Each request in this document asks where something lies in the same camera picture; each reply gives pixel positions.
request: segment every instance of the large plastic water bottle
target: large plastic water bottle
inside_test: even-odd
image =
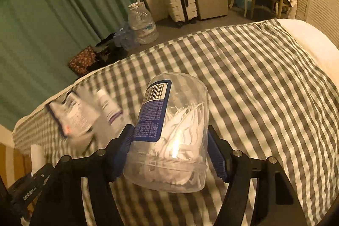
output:
[[[128,23],[134,30],[137,42],[149,44],[155,41],[159,33],[150,12],[138,2],[132,3],[128,8]]]

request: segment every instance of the plastic jar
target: plastic jar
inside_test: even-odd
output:
[[[208,91],[197,78],[166,73],[146,90],[124,176],[166,192],[196,192],[207,172]]]

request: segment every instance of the green curtain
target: green curtain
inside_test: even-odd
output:
[[[68,61],[116,32],[136,0],[0,0],[0,124],[76,80]]]

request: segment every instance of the plaid fabric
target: plaid fabric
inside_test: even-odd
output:
[[[210,94],[210,124],[252,158],[272,155],[284,167],[310,225],[317,224],[338,194],[338,100],[332,81],[276,19],[190,34],[132,55],[75,86],[105,87],[136,122],[149,81],[164,72],[197,77]],[[14,133],[24,153],[44,145],[53,165],[77,156],[41,110]],[[92,145],[86,152],[96,150]],[[145,189],[120,177],[111,185],[125,225],[213,225],[225,185],[210,160],[205,188],[173,194]],[[86,182],[83,196],[89,225],[94,217]],[[243,225],[250,223],[255,181]]]

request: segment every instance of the checkered bedsheet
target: checkered bedsheet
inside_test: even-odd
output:
[[[275,156],[298,194],[309,225],[317,224],[338,194],[339,95],[332,81],[276,19],[207,29],[152,47],[75,85],[105,87],[136,122],[149,81],[164,72],[197,77],[210,94],[210,124],[233,148],[252,158]],[[45,109],[14,133],[24,153],[43,145],[47,161],[78,158]],[[93,144],[86,156],[96,150]],[[111,185],[125,225],[213,225],[227,185],[209,160],[205,188],[173,194],[145,189],[120,177]],[[82,180],[87,222],[95,220]],[[243,225],[255,198],[250,185]]]

